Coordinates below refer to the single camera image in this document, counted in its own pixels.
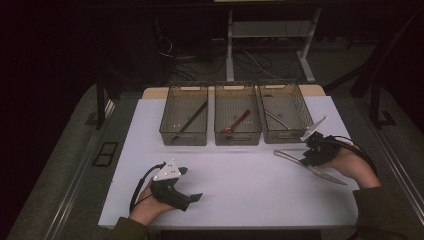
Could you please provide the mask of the translucent grey plastic bin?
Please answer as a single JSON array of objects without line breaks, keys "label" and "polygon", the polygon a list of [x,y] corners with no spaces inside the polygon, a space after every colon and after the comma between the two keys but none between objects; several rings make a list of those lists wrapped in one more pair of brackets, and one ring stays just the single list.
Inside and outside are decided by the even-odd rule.
[{"label": "translucent grey plastic bin", "polygon": [[[262,127],[256,89],[251,83],[221,83],[215,86],[214,133],[217,146],[258,145]],[[231,126],[247,109],[250,115],[236,127],[231,139],[222,130]]]},{"label": "translucent grey plastic bin", "polygon": [[168,89],[159,128],[165,146],[205,146],[208,87],[173,85]]},{"label": "translucent grey plastic bin", "polygon": [[[300,143],[306,129],[314,124],[300,87],[282,81],[262,81],[258,92],[264,141],[267,144]],[[264,110],[281,119],[290,129],[267,116]]]}]

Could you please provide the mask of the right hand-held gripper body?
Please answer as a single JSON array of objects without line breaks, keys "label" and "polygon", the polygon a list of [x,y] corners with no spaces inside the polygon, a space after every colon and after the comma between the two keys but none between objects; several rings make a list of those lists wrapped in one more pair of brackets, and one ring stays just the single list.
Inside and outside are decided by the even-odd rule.
[{"label": "right hand-held gripper body", "polygon": [[310,156],[314,157],[316,161],[315,166],[322,165],[334,159],[340,149],[340,146],[336,144],[334,136],[325,137],[318,131],[320,126],[328,119],[324,116],[317,123],[309,126],[304,135],[300,138],[302,142],[305,142],[308,149],[316,148],[316,152]]}]

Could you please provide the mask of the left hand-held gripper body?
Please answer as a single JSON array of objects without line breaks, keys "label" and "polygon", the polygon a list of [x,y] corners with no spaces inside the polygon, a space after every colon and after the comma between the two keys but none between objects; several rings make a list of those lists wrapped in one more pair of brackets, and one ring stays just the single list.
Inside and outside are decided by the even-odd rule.
[{"label": "left hand-held gripper body", "polygon": [[186,211],[191,203],[190,198],[175,189],[175,184],[182,176],[178,168],[179,166],[174,159],[165,162],[153,176],[150,190],[156,200],[175,209]]}]

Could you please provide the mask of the black metal stand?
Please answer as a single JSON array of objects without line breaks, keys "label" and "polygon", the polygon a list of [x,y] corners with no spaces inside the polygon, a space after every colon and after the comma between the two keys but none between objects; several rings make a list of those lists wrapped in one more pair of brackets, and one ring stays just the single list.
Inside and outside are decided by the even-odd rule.
[{"label": "black metal stand", "polygon": [[371,85],[370,120],[377,129],[381,129],[383,126],[394,126],[396,124],[388,111],[382,111],[380,109],[380,92],[380,84],[374,82]]}]

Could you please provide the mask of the person's left hand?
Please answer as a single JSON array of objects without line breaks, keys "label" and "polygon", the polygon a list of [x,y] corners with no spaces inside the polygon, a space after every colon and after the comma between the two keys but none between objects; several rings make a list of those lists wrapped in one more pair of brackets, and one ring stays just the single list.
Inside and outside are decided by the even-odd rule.
[{"label": "person's left hand", "polygon": [[129,219],[142,225],[150,225],[161,214],[173,210],[173,207],[156,200],[149,187],[146,187],[139,196],[139,202],[133,208]]}]

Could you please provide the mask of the brown wooden spoon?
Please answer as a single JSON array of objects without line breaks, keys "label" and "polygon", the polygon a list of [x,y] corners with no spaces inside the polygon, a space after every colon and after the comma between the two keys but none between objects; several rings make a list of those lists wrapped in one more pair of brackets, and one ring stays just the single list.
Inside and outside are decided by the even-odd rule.
[{"label": "brown wooden spoon", "polygon": [[250,110],[247,109],[231,126],[224,128],[222,130],[222,133],[225,134],[225,138],[231,139],[236,127],[240,125],[249,115],[250,115]]}]

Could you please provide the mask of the metal table knife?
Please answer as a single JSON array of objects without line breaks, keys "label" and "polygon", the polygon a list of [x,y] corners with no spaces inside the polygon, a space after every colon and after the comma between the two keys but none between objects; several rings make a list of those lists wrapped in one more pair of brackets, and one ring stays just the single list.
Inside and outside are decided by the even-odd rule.
[{"label": "metal table knife", "polygon": [[286,129],[290,129],[289,126],[284,123],[281,119],[279,119],[278,117],[276,117],[275,115],[273,115],[271,112],[269,112],[268,110],[264,110],[265,114],[269,117],[271,117],[272,119],[274,119],[275,121],[277,121],[278,123],[282,124]]},{"label": "metal table knife", "polygon": [[308,169],[309,171],[311,171],[317,177],[320,177],[322,179],[325,179],[325,180],[330,181],[330,182],[335,183],[335,184],[347,185],[347,183],[343,182],[342,180],[339,180],[339,179],[337,179],[337,178],[335,178],[335,177],[333,177],[333,176],[331,176],[331,175],[329,175],[329,174],[327,174],[325,172],[322,172],[321,170],[318,170],[317,168],[315,168],[313,166],[302,164],[299,159],[297,159],[297,158],[295,158],[295,157],[293,157],[293,156],[291,156],[291,155],[289,155],[287,153],[284,153],[284,152],[282,152],[280,150],[274,150],[273,151],[273,154],[275,156],[278,156],[278,157],[287,159],[287,160],[289,160],[291,162],[294,162],[295,164],[298,164],[298,165],[300,165],[300,166]]}]

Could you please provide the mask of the white desk frame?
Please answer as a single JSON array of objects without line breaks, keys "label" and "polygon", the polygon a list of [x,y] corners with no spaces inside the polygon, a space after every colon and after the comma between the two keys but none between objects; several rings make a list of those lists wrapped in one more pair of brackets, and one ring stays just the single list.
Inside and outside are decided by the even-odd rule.
[{"label": "white desk frame", "polygon": [[298,61],[306,80],[315,82],[315,77],[307,60],[307,55],[314,38],[321,15],[321,8],[316,8],[310,20],[275,20],[275,21],[237,21],[234,12],[228,12],[226,77],[234,81],[233,43],[241,38],[303,38],[301,50],[296,52]]}]

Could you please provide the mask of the person's right hand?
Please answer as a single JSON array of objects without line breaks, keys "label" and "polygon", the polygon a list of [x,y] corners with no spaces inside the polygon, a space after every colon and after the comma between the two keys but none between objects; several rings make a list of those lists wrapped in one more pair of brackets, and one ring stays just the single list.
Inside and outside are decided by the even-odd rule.
[{"label": "person's right hand", "polygon": [[360,189],[377,188],[382,184],[371,166],[352,150],[341,147],[336,157],[322,165],[333,168],[343,176],[353,179]]}]

